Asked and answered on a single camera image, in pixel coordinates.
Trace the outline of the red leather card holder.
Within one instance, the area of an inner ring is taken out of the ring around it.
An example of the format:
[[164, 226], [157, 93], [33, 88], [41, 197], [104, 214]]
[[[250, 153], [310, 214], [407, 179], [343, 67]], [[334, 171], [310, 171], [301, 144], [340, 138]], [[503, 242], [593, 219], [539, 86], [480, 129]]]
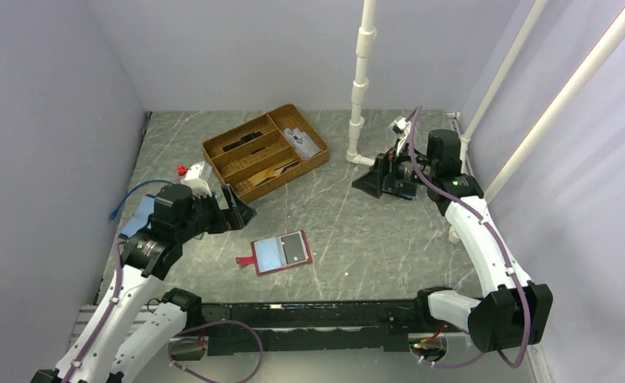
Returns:
[[[307, 249], [308, 259], [304, 263], [287, 266], [284, 261], [281, 237], [290, 233], [301, 232], [303, 242]], [[305, 266], [313, 263], [312, 251], [307, 242], [305, 231], [292, 231], [282, 235], [276, 235], [266, 239], [252, 241], [250, 244], [251, 254], [249, 256], [236, 257], [235, 263], [240, 267], [253, 266], [257, 276], [274, 274], [283, 270], [289, 270], [296, 267]]]

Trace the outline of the white VIP card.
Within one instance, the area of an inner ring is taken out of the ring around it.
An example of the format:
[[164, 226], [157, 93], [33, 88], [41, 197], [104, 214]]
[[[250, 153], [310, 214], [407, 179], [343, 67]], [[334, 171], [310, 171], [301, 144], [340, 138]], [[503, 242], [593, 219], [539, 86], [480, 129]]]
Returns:
[[300, 128], [285, 128], [283, 135], [302, 160], [309, 160], [321, 152], [320, 147]]

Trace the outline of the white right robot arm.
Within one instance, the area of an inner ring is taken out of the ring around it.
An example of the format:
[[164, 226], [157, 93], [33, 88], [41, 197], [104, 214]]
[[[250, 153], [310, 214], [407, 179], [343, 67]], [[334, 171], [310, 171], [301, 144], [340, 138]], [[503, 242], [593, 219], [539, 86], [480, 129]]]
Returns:
[[376, 156], [370, 170], [352, 183], [374, 198], [412, 199], [417, 188], [457, 233], [481, 283], [482, 297], [470, 298], [446, 287], [418, 292], [413, 320], [432, 331], [448, 322], [466, 331], [482, 353], [517, 348], [525, 351], [542, 340], [552, 308], [548, 285], [537, 284], [511, 254], [489, 213], [477, 180], [461, 170], [461, 141], [454, 131], [433, 130], [427, 149], [413, 148], [409, 123], [395, 124], [392, 148]]

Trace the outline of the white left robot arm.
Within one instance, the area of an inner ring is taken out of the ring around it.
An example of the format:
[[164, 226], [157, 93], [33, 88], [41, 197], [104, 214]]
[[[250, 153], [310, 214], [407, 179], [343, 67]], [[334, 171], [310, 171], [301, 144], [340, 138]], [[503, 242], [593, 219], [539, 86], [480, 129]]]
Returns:
[[52, 369], [38, 370], [34, 382], [131, 382], [151, 358], [177, 334], [191, 335], [203, 324], [202, 300], [173, 288], [153, 317], [132, 328], [183, 254], [200, 235], [245, 228], [256, 216], [231, 185], [216, 195], [197, 195], [184, 184], [169, 184], [154, 197], [146, 223], [117, 245], [113, 280], [77, 340]]

